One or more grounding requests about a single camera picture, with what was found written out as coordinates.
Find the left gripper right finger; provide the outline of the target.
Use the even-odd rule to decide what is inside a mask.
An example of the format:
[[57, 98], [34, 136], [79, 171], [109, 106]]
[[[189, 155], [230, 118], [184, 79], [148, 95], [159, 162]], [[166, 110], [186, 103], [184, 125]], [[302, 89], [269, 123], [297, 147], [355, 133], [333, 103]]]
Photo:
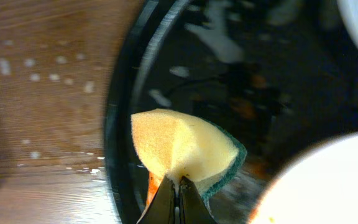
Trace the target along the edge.
[[183, 176], [178, 192], [181, 224], [217, 224], [208, 212], [195, 184]]

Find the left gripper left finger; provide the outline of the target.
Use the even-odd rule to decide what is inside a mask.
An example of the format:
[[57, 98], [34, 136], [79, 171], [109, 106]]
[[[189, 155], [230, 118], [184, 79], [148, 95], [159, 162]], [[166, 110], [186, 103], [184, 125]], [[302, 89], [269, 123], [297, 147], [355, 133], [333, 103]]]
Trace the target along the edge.
[[174, 183], [165, 176], [153, 200], [139, 218], [137, 224], [174, 224], [175, 199]]

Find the yellow sponge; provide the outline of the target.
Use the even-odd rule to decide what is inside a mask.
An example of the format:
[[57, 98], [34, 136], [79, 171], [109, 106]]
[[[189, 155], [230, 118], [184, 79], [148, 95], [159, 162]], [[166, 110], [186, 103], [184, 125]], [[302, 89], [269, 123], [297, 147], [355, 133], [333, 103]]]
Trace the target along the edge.
[[242, 167], [246, 148], [218, 125], [185, 113], [155, 109], [131, 115], [133, 145], [149, 172], [146, 204], [164, 177], [190, 179], [204, 202]]

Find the pinkish white plate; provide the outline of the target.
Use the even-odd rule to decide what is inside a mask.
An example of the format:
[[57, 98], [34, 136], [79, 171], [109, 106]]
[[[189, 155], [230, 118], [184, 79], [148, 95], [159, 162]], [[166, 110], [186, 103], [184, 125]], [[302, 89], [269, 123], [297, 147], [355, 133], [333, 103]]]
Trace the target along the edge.
[[268, 184], [250, 224], [358, 224], [358, 132], [312, 145]]

